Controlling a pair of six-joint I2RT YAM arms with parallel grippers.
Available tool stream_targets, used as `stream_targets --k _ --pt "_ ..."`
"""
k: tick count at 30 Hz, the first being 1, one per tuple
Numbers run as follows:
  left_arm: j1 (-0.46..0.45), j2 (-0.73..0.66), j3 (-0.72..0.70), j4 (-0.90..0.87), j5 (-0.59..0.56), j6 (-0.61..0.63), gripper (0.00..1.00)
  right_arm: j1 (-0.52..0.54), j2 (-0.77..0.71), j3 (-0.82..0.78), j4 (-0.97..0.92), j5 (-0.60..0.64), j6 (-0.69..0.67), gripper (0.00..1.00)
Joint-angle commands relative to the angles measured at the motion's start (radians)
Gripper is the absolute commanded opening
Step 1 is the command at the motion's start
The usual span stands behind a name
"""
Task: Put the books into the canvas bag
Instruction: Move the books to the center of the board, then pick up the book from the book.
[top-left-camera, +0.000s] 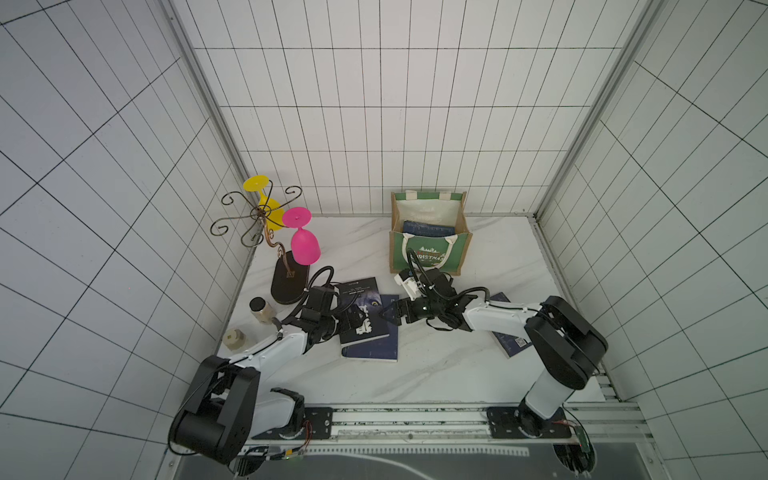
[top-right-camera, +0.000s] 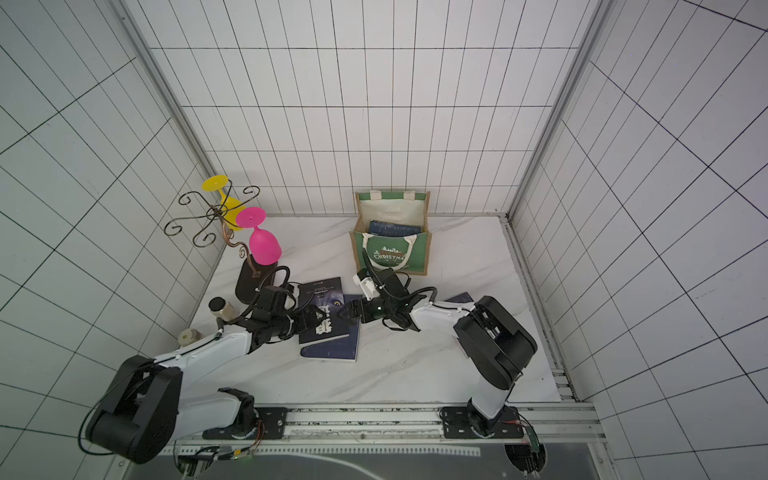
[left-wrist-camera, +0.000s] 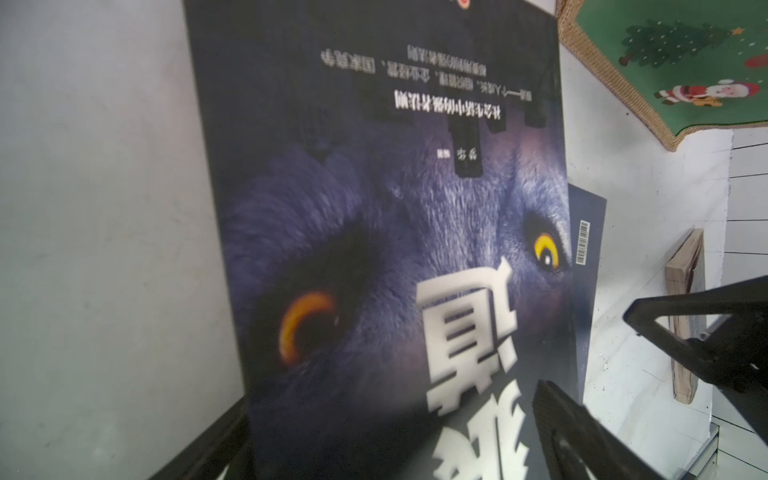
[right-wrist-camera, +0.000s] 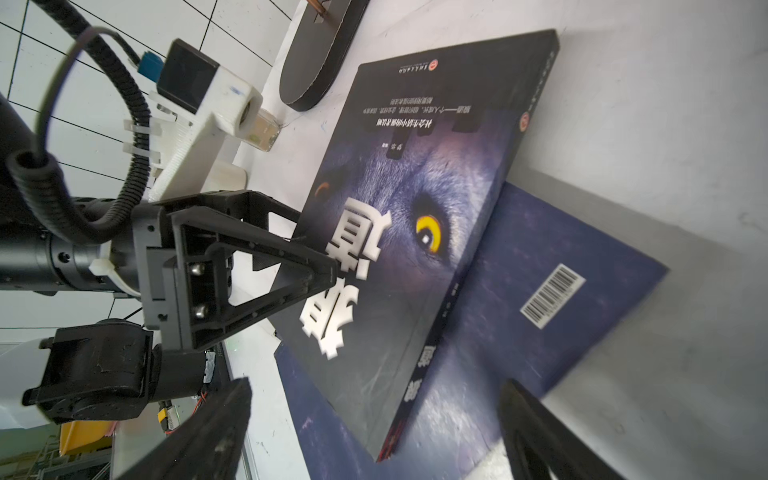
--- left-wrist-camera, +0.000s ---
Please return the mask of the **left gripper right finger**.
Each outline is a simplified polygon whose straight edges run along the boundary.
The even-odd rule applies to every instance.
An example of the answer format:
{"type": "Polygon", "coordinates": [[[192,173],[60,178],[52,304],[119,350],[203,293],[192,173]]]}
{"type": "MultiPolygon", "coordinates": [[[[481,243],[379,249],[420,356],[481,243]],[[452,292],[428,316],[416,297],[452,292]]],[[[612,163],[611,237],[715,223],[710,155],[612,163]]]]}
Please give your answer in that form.
{"type": "Polygon", "coordinates": [[[552,479],[661,477],[555,383],[537,383],[532,407],[552,479]]]}

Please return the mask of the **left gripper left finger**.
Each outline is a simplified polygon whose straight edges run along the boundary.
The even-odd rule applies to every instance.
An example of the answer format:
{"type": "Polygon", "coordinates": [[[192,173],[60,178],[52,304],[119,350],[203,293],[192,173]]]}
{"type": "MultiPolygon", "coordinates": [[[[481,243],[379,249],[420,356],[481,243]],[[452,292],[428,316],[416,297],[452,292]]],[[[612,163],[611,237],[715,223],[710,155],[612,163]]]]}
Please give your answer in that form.
{"type": "Polygon", "coordinates": [[[248,440],[246,400],[241,398],[150,479],[220,479],[248,440]]]}

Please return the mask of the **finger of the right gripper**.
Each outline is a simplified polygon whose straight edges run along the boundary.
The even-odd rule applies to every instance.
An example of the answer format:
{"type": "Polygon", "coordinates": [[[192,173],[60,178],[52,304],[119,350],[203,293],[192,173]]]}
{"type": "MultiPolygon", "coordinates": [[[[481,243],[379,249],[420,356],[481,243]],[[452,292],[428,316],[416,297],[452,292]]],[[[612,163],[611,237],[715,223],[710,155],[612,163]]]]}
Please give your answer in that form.
{"type": "Polygon", "coordinates": [[[635,300],[623,315],[635,332],[726,397],[762,441],[767,440],[767,278],[711,290],[635,300]],[[715,315],[688,339],[660,317],[715,315]]]}

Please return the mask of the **green jute canvas bag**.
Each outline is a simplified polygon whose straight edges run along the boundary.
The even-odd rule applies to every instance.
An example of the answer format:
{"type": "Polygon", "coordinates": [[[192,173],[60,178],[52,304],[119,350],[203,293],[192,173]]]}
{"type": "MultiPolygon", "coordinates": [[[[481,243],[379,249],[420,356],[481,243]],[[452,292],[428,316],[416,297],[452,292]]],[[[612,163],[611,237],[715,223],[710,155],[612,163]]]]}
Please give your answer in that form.
{"type": "Polygon", "coordinates": [[[767,124],[764,1],[561,1],[558,31],[669,151],[767,124]]]}

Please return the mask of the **black book white characters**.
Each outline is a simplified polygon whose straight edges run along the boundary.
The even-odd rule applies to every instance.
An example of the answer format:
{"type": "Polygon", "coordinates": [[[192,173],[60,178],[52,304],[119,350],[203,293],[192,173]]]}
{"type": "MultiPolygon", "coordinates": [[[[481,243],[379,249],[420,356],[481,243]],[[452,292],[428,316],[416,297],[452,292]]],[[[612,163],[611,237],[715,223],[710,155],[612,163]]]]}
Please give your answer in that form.
{"type": "Polygon", "coordinates": [[[527,1],[188,1],[250,427],[231,479],[546,479],[578,391],[559,41],[527,1]]]}

